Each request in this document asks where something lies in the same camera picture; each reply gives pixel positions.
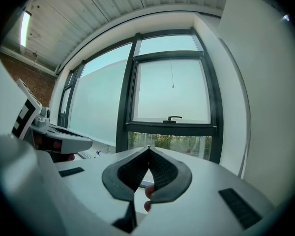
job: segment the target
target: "window handle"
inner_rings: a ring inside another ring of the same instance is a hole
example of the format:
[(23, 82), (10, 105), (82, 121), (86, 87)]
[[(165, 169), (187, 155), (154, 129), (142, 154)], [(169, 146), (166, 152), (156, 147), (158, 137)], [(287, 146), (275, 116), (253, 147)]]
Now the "window handle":
[(168, 120), (164, 120), (163, 123), (176, 123), (175, 120), (172, 120), (172, 118), (182, 118), (181, 116), (168, 116)]

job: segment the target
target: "brick wall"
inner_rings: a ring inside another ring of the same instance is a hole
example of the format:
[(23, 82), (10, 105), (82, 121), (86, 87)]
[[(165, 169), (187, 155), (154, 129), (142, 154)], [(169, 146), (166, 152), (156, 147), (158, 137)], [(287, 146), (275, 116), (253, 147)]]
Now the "brick wall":
[(15, 81), (20, 78), (29, 87), (43, 107), (49, 107), (56, 77), (3, 53), (0, 53), (0, 59)]

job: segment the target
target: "black rubber pad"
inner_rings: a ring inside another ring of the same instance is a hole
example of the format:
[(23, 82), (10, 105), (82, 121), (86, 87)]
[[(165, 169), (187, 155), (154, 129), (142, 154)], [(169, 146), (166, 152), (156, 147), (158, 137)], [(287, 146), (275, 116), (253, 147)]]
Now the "black rubber pad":
[(59, 174), (61, 177), (67, 177), (73, 174), (77, 174), (80, 172), (83, 172), (84, 170), (81, 167), (69, 169), (69, 170), (64, 170), (64, 171), (59, 171)]
[(219, 194), (244, 229), (262, 219), (235, 190), (229, 188), (219, 191)]

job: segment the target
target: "corrugated metal ceiling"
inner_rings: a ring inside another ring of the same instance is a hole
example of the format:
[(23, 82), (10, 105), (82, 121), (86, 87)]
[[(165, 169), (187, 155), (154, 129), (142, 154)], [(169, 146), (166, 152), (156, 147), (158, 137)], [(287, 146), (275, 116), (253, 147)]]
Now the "corrugated metal ceiling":
[[(32, 17), (24, 55), (55, 71), (79, 43), (111, 20), (149, 6), (176, 3), (224, 9), (226, 0), (31, 0), (27, 6)], [(2, 44), (18, 53), (20, 23)]]

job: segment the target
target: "window frame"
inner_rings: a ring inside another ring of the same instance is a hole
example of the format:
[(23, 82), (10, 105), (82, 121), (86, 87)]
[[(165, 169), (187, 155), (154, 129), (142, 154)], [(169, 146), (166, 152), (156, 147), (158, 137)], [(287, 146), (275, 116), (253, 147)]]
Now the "window frame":
[[(192, 36), (198, 50), (203, 51), (167, 51), (167, 52), (156, 52), (150, 54), (139, 55), (141, 41), (144, 39), (163, 37), (163, 36), (173, 36), (173, 35), (190, 35)], [(72, 108), (72, 98), (74, 96), (74, 91), (76, 89), (76, 84), (81, 77), (84, 67), (87, 63), (93, 59), (112, 51), (123, 45), (132, 43), (130, 53), (128, 56), (126, 69), (123, 77), (120, 101), (118, 107), (118, 120), (117, 120), (117, 131), (116, 131), (116, 153), (128, 150), (128, 134), (129, 132), (140, 132), (149, 134), (162, 134), (162, 135), (177, 135), (177, 136), (211, 136), (211, 152), (210, 161), (219, 163), (222, 144), (223, 144), (223, 107), (219, 84), (215, 74), (215, 70), (212, 61), (207, 53), (207, 49), (200, 39), (197, 32), (193, 27), (190, 29), (172, 29), (172, 30), (160, 30), (149, 33), (135, 34), (134, 37), (130, 37), (119, 41), (111, 46), (108, 46), (101, 51), (90, 56), (88, 59), (83, 60), (72, 72), (76, 72), (72, 83), (69, 84), (68, 80), (62, 92), (60, 108), (59, 108), (59, 118), (58, 125), (68, 128), (71, 108)], [(202, 63), (202, 67), (205, 73), (206, 85), (209, 95), (210, 103), (210, 124), (192, 124), (192, 123), (175, 123), (175, 124), (163, 124), (160, 122), (139, 122), (130, 120), (135, 76), (138, 64), (145, 61), (156, 61), (165, 59), (198, 59)], [(71, 88), (69, 99), (67, 102), (67, 109), (65, 114), (61, 114), (61, 106), (63, 102), (63, 96), (67, 89)]]

